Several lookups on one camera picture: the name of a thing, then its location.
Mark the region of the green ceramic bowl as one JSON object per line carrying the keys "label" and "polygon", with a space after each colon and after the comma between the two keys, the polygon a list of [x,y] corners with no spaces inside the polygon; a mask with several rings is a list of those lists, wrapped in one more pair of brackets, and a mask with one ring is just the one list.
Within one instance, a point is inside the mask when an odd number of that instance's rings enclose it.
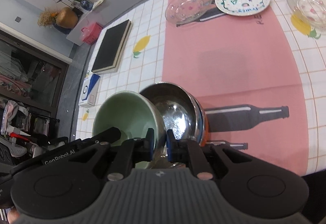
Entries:
{"label": "green ceramic bowl", "polygon": [[132,91],[120,91],[105,100],[99,108],[92,128],[96,136],[106,129],[116,127],[121,138],[113,143],[120,146],[132,138],[145,138],[149,128],[154,130],[154,153],[150,162],[138,162],[137,169],[150,169],[160,158],[164,145],[166,128],[158,109],[147,98]]}

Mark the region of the stainless steel bowl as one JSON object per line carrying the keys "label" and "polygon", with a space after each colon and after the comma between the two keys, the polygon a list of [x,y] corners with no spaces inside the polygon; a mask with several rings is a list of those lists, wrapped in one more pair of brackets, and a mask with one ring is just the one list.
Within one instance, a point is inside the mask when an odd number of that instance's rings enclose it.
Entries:
{"label": "stainless steel bowl", "polygon": [[205,146],[209,135],[208,119],[193,95],[168,82],[154,83],[140,94],[156,106],[165,128],[173,131],[175,139],[191,139]]}

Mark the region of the pink placemat with bottles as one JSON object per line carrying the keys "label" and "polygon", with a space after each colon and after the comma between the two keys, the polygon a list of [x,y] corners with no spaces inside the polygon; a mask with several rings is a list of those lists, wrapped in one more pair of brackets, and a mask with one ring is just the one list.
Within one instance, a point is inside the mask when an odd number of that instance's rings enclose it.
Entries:
{"label": "pink placemat with bottles", "polygon": [[248,129],[215,131],[212,140],[246,142],[248,153],[297,174],[315,172],[318,129],[306,62],[271,3],[249,17],[223,15],[165,27],[162,80],[206,109],[240,110]]}

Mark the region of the dark glass cabinet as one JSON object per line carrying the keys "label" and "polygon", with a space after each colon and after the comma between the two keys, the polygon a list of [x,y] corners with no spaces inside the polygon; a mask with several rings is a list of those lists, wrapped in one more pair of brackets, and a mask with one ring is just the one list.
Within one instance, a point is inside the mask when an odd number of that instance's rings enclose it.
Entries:
{"label": "dark glass cabinet", "polygon": [[1,32],[1,129],[11,125],[34,139],[57,139],[67,68],[67,63]]}

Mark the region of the white blue box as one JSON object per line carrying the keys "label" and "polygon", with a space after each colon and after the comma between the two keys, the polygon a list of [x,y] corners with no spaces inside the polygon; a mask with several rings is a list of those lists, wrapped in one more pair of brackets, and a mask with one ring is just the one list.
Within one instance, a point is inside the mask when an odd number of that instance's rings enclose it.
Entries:
{"label": "white blue box", "polygon": [[95,106],[100,78],[100,75],[94,73],[86,75],[78,102],[80,107]]}

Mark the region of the black notebook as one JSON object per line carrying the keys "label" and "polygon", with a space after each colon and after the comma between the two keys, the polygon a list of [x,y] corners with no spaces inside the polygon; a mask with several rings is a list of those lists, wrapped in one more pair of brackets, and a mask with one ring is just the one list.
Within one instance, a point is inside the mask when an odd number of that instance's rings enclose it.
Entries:
{"label": "black notebook", "polygon": [[93,73],[118,70],[131,27],[132,22],[128,19],[106,31],[92,67]]}

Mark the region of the pink plastic basket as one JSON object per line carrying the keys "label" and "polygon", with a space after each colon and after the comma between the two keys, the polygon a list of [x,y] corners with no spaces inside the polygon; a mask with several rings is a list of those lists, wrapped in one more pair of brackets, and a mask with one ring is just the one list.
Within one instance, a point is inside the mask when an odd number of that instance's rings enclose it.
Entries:
{"label": "pink plastic basket", "polygon": [[98,23],[92,23],[81,29],[81,41],[86,44],[93,44],[97,41],[103,27]]}

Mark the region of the golden round vase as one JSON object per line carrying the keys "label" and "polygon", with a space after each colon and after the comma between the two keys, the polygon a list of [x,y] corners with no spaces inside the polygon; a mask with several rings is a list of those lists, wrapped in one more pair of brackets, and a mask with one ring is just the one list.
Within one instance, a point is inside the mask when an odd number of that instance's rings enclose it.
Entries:
{"label": "golden round vase", "polygon": [[66,29],[72,29],[78,23],[77,14],[69,7],[64,7],[56,16],[56,24]]}

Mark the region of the small clear glass plate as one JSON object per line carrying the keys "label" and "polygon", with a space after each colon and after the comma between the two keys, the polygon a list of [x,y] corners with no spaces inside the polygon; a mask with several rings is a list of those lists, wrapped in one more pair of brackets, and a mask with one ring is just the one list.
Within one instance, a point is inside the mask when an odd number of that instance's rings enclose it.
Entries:
{"label": "small clear glass plate", "polygon": [[297,18],[320,32],[325,32],[325,0],[286,1]]}

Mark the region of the large clear glass plate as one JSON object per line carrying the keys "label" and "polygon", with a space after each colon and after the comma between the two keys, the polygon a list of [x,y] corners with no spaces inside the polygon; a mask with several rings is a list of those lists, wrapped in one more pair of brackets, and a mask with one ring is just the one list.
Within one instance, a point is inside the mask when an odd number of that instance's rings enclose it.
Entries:
{"label": "large clear glass plate", "polygon": [[165,11],[165,18],[174,25],[183,25],[199,19],[208,11],[212,0],[172,0]]}

